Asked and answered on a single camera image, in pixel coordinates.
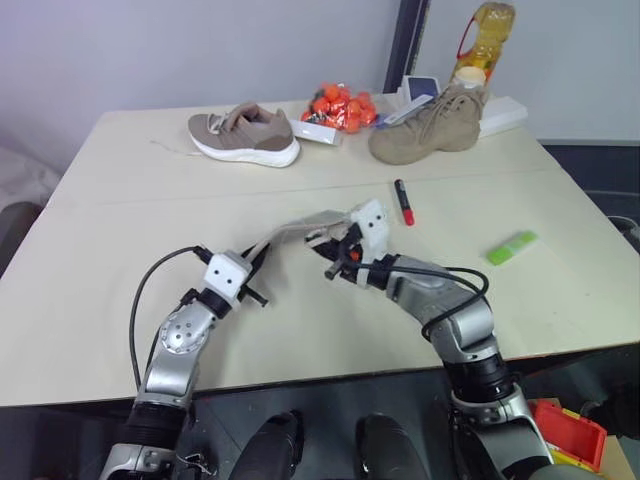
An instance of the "red bottle handle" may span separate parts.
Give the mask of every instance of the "red bottle handle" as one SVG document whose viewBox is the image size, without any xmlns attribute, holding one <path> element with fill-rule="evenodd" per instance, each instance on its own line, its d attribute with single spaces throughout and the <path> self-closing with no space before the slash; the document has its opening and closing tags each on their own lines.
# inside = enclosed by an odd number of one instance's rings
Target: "red bottle handle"
<svg viewBox="0 0 640 480">
<path fill-rule="evenodd" d="M 462 50 L 462 44 L 464 43 L 464 39 L 467 38 L 467 33 L 469 33 L 469 28 L 471 27 L 471 24 L 473 23 L 473 21 L 475 20 L 475 17 L 471 17 L 471 20 L 469 20 L 469 23 L 467 24 L 467 28 L 464 29 L 464 34 L 462 35 L 462 40 L 460 40 L 460 45 L 458 45 L 458 53 L 456 53 L 456 57 L 458 58 L 458 60 L 460 60 L 462 57 L 466 57 L 467 55 L 469 55 L 469 53 L 471 52 L 471 48 L 469 48 L 469 50 L 467 50 L 465 53 L 460 53 L 460 50 Z"/>
</svg>

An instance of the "red plastic container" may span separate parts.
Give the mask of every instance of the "red plastic container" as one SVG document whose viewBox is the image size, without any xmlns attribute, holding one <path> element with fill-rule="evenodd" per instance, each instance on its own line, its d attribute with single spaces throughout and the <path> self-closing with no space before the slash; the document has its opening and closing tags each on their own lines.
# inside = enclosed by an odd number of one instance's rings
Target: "red plastic container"
<svg viewBox="0 0 640 480">
<path fill-rule="evenodd" d="M 600 471 L 600 461 L 607 431 L 591 420 L 570 410 L 539 400 L 533 418 L 558 463 L 586 466 L 594 472 Z"/>
</svg>

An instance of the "white wall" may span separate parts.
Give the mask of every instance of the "white wall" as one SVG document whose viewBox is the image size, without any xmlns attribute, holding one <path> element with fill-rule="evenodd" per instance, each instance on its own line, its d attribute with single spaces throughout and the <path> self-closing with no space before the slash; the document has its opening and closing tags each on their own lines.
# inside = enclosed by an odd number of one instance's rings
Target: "white wall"
<svg viewBox="0 0 640 480">
<path fill-rule="evenodd" d="M 431 0 L 416 75 L 447 81 L 482 0 Z M 491 88 L 554 142 L 640 141 L 640 1 L 516 0 Z"/>
<path fill-rule="evenodd" d="M 2 0 L 0 145 L 63 171 L 105 111 L 382 90 L 396 0 Z"/>
</svg>

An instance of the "green highlighter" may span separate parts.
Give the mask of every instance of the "green highlighter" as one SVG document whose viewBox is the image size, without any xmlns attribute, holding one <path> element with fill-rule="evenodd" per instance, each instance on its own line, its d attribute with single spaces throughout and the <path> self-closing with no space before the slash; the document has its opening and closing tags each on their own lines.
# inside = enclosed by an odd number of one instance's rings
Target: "green highlighter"
<svg viewBox="0 0 640 480">
<path fill-rule="evenodd" d="M 492 265 L 502 265 L 507 260 L 511 260 L 515 257 L 518 253 L 521 253 L 537 239 L 538 235 L 531 230 L 519 233 L 500 245 L 498 248 L 487 253 L 487 260 L 489 260 Z"/>
</svg>

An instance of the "white shoe sole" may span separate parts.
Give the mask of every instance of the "white shoe sole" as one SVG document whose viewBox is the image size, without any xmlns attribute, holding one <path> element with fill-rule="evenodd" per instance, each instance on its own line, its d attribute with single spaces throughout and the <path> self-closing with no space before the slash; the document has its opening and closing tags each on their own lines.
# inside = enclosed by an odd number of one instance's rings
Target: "white shoe sole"
<svg viewBox="0 0 640 480">
<path fill-rule="evenodd" d="M 291 165 L 300 153 L 300 143 L 295 138 L 291 145 L 277 152 L 269 150 L 257 150 L 255 148 L 238 148 L 236 150 L 218 150 L 197 141 L 189 135 L 198 150 L 207 157 L 224 162 L 256 163 L 265 167 L 283 168 Z"/>
</svg>

